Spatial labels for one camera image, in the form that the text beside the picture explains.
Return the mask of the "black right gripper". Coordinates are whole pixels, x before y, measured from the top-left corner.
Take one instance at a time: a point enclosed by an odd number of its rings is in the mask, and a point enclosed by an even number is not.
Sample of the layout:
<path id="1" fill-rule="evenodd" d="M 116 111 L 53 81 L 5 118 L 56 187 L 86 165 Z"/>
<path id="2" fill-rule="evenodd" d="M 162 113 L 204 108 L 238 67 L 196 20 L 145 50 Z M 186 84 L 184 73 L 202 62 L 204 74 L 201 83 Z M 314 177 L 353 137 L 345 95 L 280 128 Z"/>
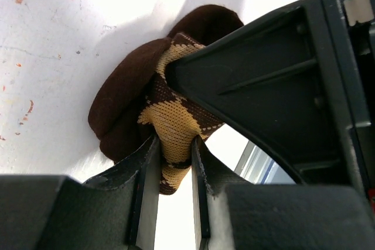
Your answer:
<path id="1" fill-rule="evenodd" d="M 341 0 L 369 122 L 357 126 L 366 196 L 374 203 L 374 0 Z"/>

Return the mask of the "brown argyle sock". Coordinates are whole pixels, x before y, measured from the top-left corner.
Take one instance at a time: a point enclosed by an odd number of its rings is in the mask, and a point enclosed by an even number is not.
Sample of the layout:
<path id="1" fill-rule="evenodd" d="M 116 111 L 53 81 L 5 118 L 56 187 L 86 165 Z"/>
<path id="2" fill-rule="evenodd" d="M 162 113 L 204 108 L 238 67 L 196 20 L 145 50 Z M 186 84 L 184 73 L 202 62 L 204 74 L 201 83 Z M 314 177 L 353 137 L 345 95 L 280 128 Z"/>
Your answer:
<path id="1" fill-rule="evenodd" d="M 166 37 L 130 52 L 106 79 L 89 110 L 88 124 L 102 153 L 118 163 L 157 134 L 162 149 L 159 192 L 174 194 L 191 168 L 192 140 L 208 139 L 223 122 L 170 89 L 166 66 L 242 25 L 234 11 L 203 5 L 184 16 Z"/>

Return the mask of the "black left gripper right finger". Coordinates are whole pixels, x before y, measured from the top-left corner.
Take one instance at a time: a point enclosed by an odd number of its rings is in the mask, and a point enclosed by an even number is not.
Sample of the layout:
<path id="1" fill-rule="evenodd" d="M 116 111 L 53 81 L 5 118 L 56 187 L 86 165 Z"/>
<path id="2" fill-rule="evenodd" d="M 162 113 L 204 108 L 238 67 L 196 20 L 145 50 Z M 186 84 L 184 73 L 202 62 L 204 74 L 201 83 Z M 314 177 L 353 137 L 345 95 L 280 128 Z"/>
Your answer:
<path id="1" fill-rule="evenodd" d="M 197 249 L 373 249 L 374 214 L 345 186 L 252 184 L 191 144 Z"/>

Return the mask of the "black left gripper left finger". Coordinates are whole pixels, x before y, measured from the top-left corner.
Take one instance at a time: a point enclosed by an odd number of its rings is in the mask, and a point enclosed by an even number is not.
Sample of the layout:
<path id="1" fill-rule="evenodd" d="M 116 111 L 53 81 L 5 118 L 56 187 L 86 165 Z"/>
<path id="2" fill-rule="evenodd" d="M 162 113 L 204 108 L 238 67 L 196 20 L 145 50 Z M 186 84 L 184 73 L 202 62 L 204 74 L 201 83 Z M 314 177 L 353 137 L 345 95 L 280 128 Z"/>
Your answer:
<path id="1" fill-rule="evenodd" d="M 1 176 L 1 248 L 153 249 L 160 149 L 151 136 L 84 183 L 63 175 Z"/>

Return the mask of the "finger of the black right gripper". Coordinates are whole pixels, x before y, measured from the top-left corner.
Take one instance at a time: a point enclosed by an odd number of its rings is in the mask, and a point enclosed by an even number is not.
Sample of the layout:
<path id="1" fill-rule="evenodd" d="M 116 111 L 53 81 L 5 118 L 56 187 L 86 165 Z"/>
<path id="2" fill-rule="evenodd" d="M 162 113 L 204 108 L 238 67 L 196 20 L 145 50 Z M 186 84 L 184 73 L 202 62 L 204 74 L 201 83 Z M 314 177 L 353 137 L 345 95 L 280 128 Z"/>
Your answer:
<path id="1" fill-rule="evenodd" d="M 166 80 L 297 183 L 364 191 L 356 129 L 369 113 L 341 0 L 278 8 L 171 63 Z"/>

